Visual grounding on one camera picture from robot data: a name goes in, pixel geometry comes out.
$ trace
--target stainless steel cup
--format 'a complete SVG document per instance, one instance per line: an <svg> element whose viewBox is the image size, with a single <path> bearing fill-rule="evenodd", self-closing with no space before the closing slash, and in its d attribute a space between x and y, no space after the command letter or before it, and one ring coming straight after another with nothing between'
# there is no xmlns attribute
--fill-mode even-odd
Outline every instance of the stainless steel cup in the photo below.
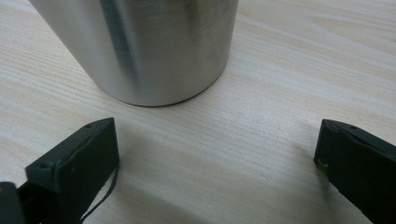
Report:
<svg viewBox="0 0 396 224"><path fill-rule="evenodd" d="M229 54L238 0L30 0L96 85L132 105L207 88Z"/></svg>

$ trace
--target table surface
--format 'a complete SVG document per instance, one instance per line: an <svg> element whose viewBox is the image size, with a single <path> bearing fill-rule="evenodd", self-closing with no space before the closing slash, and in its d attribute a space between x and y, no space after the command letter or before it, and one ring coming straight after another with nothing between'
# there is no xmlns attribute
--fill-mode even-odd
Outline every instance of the table surface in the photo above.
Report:
<svg viewBox="0 0 396 224"><path fill-rule="evenodd" d="M27 0L0 2L0 181L114 117L121 170L86 223L370 223L313 163L322 119L396 145L396 2L240 0L222 76L146 108L100 91Z"/></svg>

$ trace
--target light wood surface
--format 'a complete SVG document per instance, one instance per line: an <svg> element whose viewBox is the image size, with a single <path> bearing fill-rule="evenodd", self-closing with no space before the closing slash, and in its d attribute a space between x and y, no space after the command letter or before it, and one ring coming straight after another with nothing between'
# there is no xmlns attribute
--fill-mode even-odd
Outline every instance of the light wood surface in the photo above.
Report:
<svg viewBox="0 0 396 224"><path fill-rule="evenodd" d="M114 117L122 168L86 223L370 223L313 163L322 119L396 145L396 2L240 0L205 92L145 108L100 91L26 0L0 2L0 181Z"/></svg>

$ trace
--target wooden table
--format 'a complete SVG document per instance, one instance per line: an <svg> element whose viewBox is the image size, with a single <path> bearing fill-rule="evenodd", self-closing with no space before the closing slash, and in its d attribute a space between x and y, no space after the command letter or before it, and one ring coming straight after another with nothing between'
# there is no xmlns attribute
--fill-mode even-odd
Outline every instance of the wooden table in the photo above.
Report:
<svg viewBox="0 0 396 224"><path fill-rule="evenodd" d="M120 181L85 223L370 223L313 163L322 119L396 145L396 2L240 0L231 56L178 105L100 91L27 0L0 2L0 181L114 117Z"/></svg>

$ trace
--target metal cup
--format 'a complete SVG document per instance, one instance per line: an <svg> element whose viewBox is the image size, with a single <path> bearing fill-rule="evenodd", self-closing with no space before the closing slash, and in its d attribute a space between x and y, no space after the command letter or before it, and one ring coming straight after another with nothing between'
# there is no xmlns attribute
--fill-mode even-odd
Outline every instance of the metal cup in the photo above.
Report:
<svg viewBox="0 0 396 224"><path fill-rule="evenodd" d="M132 105L207 88L229 54L238 0L30 0L95 84Z"/></svg>

